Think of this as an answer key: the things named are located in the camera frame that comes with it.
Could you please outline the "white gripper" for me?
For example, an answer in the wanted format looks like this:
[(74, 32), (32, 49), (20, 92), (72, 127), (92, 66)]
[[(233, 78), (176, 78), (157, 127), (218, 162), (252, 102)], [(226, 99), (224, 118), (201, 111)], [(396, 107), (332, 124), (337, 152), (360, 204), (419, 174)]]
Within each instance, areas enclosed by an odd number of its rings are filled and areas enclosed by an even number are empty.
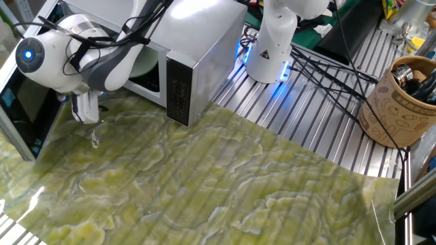
[(99, 121), (99, 111), (107, 112), (109, 109), (98, 105), (98, 94), (89, 90), (81, 95), (71, 95), (72, 115), (80, 123), (90, 125)]

